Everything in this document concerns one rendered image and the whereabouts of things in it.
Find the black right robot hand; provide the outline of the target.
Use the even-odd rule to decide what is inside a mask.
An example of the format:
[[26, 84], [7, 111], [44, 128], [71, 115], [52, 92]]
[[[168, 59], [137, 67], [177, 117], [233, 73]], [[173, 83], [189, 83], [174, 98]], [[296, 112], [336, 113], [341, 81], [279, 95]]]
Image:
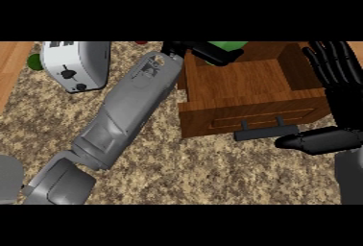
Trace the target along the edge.
[[274, 147], [314, 156], [363, 146], [363, 67], [345, 41], [311, 41], [302, 52], [336, 125], [282, 136]]

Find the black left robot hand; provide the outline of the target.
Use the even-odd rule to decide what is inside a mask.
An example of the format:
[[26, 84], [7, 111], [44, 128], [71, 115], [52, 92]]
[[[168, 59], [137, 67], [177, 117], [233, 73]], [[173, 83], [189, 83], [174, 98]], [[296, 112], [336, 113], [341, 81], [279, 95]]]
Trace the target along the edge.
[[218, 50], [217, 47], [211, 44], [211, 41], [164, 42], [162, 52], [167, 55], [177, 55], [184, 57], [187, 51], [192, 51], [192, 54], [196, 57], [217, 66], [226, 66], [230, 62], [234, 62], [239, 56], [243, 54], [242, 48], [230, 52]]

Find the green cup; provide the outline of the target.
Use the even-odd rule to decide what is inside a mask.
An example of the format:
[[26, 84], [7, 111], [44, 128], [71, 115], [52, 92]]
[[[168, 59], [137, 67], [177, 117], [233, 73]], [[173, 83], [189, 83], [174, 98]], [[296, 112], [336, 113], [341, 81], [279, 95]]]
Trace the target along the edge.
[[211, 41], [211, 44], [218, 50], [230, 52], [240, 49], [245, 46], [246, 41]]

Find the open brown wooden drawer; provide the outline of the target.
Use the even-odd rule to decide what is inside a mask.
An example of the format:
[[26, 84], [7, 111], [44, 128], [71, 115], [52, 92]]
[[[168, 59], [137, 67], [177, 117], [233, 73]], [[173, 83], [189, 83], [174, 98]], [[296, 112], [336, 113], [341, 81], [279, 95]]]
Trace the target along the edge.
[[301, 48], [304, 42], [251, 41], [243, 55], [226, 66], [186, 54], [187, 101], [181, 111], [280, 102], [294, 108], [326, 108], [323, 88]]

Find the brown wooden drawer front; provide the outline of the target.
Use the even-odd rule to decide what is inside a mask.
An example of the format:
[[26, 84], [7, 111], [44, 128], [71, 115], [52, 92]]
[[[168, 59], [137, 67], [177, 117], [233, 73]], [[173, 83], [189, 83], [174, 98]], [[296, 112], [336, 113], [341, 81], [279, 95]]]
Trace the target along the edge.
[[236, 98], [178, 104], [181, 137], [217, 135], [242, 129], [276, 127], [280, 116], [286, 125], [313, 123], [330, 113], [323, 97], [257, 104], [242, 104]]

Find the white and silver toaster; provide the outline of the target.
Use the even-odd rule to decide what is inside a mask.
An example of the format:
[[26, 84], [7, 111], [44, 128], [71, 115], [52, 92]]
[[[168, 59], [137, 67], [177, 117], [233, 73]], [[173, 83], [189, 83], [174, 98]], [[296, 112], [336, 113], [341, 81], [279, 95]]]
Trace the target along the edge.
[[44, 41], [40, 61], [68, 93], [105, 88], [111, 62], [109, 41]]

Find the round green object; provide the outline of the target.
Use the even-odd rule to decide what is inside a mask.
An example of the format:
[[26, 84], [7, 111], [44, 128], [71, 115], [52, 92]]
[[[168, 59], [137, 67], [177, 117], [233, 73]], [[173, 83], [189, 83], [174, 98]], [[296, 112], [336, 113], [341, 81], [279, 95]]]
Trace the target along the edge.
[[44, 69], [38, 54], [32, 54], [28, 56], [26, 65], [28, 65], [28, 68], [35, 71], [40, 71]]

